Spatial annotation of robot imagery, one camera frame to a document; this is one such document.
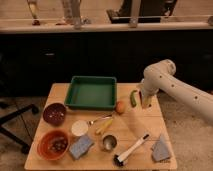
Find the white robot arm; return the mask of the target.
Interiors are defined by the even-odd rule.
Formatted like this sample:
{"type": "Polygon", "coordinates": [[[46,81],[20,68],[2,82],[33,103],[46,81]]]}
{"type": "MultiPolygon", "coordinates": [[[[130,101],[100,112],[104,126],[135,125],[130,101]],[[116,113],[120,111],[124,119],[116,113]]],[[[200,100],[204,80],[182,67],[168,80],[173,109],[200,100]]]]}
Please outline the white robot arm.
{"type": "Polygon", "coordinates": [[[148,108],[152,97],[159,90],[163,90],[198,112],[207,123],[213,125],[213,95],[176,79],[175,72],[176,65],[169,59],[151,64],[144,69],[144,78],[139,84],[142,107],[148,108]]]}

